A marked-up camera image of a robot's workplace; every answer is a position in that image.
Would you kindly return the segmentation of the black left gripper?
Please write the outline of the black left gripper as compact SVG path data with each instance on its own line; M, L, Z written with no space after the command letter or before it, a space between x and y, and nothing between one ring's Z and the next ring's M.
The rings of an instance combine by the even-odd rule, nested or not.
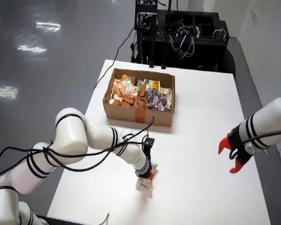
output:
M153 179L153 177L154 177L154 174L153 174L153 172L152 172L152 170L147 170L144 174L140 174L140 173L138 173L137 171L135 171L135 173L136 173L136 175L138 176L138 177L140 177L140 178L145 178L145 179L150 179L150 180L152 180Z

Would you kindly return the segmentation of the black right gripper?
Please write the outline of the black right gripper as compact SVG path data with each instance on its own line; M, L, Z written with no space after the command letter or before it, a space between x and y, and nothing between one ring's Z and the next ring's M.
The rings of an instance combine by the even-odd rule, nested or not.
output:
M218 154L221 154L224 149L230 150L231 147L229 158L235 159L235 167L230 169L230 173L238 173L254 155L254 146L250 142L243 143L250 137L251 135L247 134L246 126L237 126L220 141Z

